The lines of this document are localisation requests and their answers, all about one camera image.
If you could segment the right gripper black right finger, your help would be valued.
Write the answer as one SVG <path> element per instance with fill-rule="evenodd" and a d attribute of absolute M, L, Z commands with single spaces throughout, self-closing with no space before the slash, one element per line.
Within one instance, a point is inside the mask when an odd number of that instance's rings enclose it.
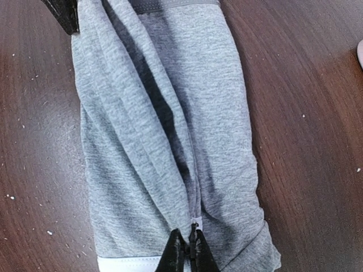
<path fill-rule="evenodd" d="M 189 236 L 189 259 L 192 272 L 220 272 L 210 247 L 202 230 L 197 229 L 199 225 L 191 225 Z"/>

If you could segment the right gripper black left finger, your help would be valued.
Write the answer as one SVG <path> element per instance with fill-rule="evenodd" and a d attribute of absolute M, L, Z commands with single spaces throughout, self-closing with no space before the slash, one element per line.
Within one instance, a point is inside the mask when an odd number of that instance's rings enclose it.
<path fill-rule="evenodd" d="M 180 230 L 172 230 L 155 272 L 183 272 L 186 246 Z"/>

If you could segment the grey boxer briefs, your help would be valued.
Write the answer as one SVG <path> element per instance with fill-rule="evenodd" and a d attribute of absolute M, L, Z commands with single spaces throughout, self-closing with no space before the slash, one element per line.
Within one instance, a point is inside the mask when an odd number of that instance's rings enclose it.
<path fill-rule="evenodd" d="M 100 271 L 155 271 L 197 223 L 220 271 L 275 271 L 239 54 L 218 1 L 79 1 L 71 38 Z"/>

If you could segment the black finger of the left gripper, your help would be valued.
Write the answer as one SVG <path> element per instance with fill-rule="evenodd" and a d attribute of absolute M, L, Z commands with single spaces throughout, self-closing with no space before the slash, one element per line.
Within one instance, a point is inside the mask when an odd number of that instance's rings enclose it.
<path fill-rule="evenodd" d="M 68 35 L 79 32 L 77 0 L 42 0 Z"/>

